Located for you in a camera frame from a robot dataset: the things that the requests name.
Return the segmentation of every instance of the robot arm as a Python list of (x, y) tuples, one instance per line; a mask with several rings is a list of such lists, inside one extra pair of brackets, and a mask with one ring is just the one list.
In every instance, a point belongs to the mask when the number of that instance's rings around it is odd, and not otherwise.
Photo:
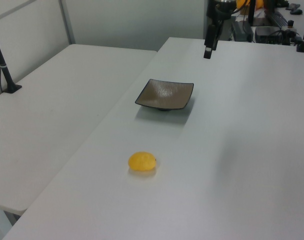
[(211, 24), (207, 27), (205, 36), (204, 58), (210, 59), (213, 50), (216, 50), (219, 37), (222, 33), (224, 20), (231, 18), (236, 9), (236, 0), (209, 0), (206, 15), (211, 19)]

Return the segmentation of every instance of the electronic device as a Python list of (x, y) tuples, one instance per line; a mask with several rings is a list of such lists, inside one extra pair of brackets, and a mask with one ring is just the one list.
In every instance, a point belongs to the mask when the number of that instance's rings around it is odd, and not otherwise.
[(290, 14), (292, 15), (301, 15), (303, 13), (303, 11), (301, 9), (295, 9), (290, 11)]
[(275, 3), (275, 6), (277, 8), (286, 8), (289, 6), (289, 2), (287, 0), (278, 0), (276, 3)]
[(247, 21), (232, 22), (232, 34), (236, 42), (252, 42), (253, 31)]
[(258, 26), (255, 28), (255, 42), (258, 44), (281, 44), (282, 35), (277, 26)]
[(283, 17), (281, 13), (278, 11), (271, 12), (271, 11), (264, 11), (265, 16), (277, 27), (282, 28), (283, 26), (288, 25), (288, 21)]
[(300, 4), (296, 4), (296, 3), (291, 3), (287, 8), (286, 10), (295, 10), (295, 9), (298, 9), (301, 5)]

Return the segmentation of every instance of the table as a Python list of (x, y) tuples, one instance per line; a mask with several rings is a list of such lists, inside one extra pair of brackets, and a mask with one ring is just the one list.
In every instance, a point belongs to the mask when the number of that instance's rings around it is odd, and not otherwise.
[[(304, 53), (204, 48), (169, 38), (4, 240), (304, 239)], [(193, 82), (189, 104), (136, 105), (150, 78)]]
[(0, 209), (23, 214), (155, 54), (70, 45), (0, 95)]

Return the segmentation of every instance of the white wall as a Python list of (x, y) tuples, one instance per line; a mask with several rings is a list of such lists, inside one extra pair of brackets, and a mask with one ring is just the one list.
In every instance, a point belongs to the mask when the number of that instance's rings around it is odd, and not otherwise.
[(169, 37), (202, 39), (208, 0), (62, 0), (77, 44), (158, 51)]
[(37, 0), (0, 19), (0, 48), (14, 82), (68, 45), (59, 0)]

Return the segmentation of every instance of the black cable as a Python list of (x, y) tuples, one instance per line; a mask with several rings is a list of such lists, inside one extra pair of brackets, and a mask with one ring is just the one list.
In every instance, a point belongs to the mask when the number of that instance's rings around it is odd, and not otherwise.
[(247, 2), (248, 2), (247, 0), (244, 1), (243, 5), (236, 11), (232, 12), (232, 14), (236, 14), (236, 13), (240, 12), (242, 9), (244, 9), (246, 7)]
[(2, 84), (1, 84), (1, 67), (0, 67), (0, 90), (1, 90), (1, 93), (3, 93)]
[(229, 13), (224, 12), (224, 11), (220, 11), (220, 10), (218, 9), (217, 6), (215, 6), (214, 10), (215, 10), (217, 13), (219, 13), (219, 14), (221, 14), (221, 15), (223, 15), (223, 16), (231, 17), (231, 15), (236, 14), (236, 13), (238, 13), (239, 11), (241, 11), (242, 9), (244, 9), (247, 2), (248, 2), (248, 1), (245, 1), (245, 2), (243, 3), (243, 5), (242, 5), (239, 9), (237, 9), (237, 10), (235, 10), (235, 11), (233, 11), (233, 12), (229, 12)]
[(247, 33), (246, 29), (244, 28), (245, 19), (246, 19), (246, 13), (244, 13), (244, 15), (243, 15), (242, 28), (243, 28), (244, 33), (247, 35), (248, 33)]

